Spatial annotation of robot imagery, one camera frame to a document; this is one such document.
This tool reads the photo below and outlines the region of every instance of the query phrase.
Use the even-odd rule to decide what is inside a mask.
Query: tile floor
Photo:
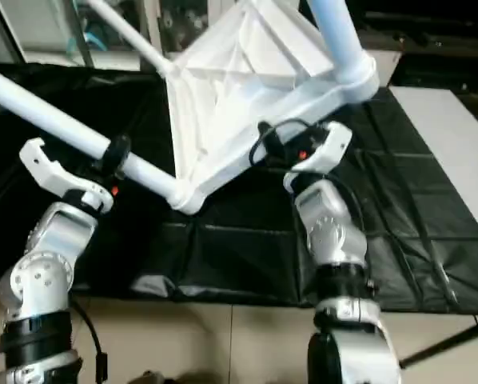
[[[93,298],[80,303],[110,355],[109,384],[126,384],[145,370],[161,370],[172,377],[198,374],[198,384],[306,382],[311,310]],[[400,356],[473,324],[472,317],[420,314],[386,314],[384,320]],[[91,384],[94,345],[78,317],[74,317],[74,340],[85,359],[79,382]],[[408,369],[403,382],[478,384],[478,340]]]

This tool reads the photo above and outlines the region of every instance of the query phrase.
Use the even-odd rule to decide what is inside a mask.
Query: white tube
[[[101,158],[110,144],[110,140],[105,136],[2,75],[0,75],[0,105],[92,158]],[[129,155],[123,171],[131,180],[167,200],[173,200],[174,196],[181,193],[176,178],[135,154]]]
[[[157,72],[165,77],[170,73],[175,65],[164,58],[162,54],[143,38],[126,20],[123,19],[111,6],[104,0],[86,0],[88,5],[97,12],[101,18],[108,22],[125,40],[129,42],[150,64],[157,68]]]
[[[309,5],[337,68],[337,80],[359,82],[371,64],[361,48],[345,0],[309,0]]]

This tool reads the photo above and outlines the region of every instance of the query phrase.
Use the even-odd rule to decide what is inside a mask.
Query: black cloth
[[[40,65],[0,71],[108,137],[129,134],[134,153],[173,174],[165,86],[156,75]],[[368,108],[332,116],[354,133],[334,174],[360,200],[377,299],[390,311],[478,314],[475,219],[390,91],[380,90]],[[55,199],[18,160],[24,141],[39,135],[67,170],[89,161],[0,107],[0,276],[21,257],[29,231]],[[341,192],[361,226],[353,200]],[[303,233],[281,175],[248,170],[193,217],[125,181],[78,262],[74,289],[116,298],[311,306],[315,266]]]

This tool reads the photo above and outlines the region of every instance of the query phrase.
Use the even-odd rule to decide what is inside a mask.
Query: black cable
[[[291,122],[295,122],[296,124],[300,124],[304,126],[306,129],[311,129],[312,126],[308,124],[305,120],[301,118],[288,118],[287,120],[284,120],[283,122],[279,122],[278,124],[275,124],[274,126],[270,126],[267,130],[261,133],[261,135],[258,137],[258,139],[255,141],[255,143],[252,145],[251,150],[249,150],[248,154],[248,161],[251,166],[255,165],[255,162],[253,161],[253,156],[258,150],[258,147],[264,142],[264,140],[271,134],[273,134],[278,128],[281,126],[284,126],[286,124],[289,124]]]
[[[95,326],[90,320],[88,314],[86,314],[85,310],[83,310],[79,303],[72,298],[70,298],[70,305],[79,314],[79,316],[81,316],[83,322],[85,322],[86,326],[88,326],[88,329],[90,330],[92,339],[94,340],[95,350],[97,351],[97,354],[95,355],[95,382],[97,384],[102,384],[108,379],[108,355],[102,352],[101,342],[98,339]]]

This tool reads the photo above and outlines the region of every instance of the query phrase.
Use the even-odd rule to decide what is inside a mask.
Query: robotic arm
[[[127,141],[115,141],[100,167],[104,177],[95,182],[51,162],[43,144],[40,138],[29,140],[20,158],[39,186],[63,201],[47,209],[30,232],[24,255],[0,280],[0,301],[6,308],[0,339],[6,369],[0,373],[0,384],[77,382],[82,360],[72,349],[68,293],[76,261],[88,246],[98,217],[113,205],[110,176],[102,173],[104,163],[119,169],[129,152]],[[105,365],[106,356],[99,358],[98,365]]]
[[[309,384],[400,383],[399,362],[367,275],[365,235],[354,226],[337,188],[322,178],[340,162],[351,131],[337,122],[324,129],[324,143],[315,150],[306,147],[309,156],[284,178],[317,266],[317,332],[309,343]]]

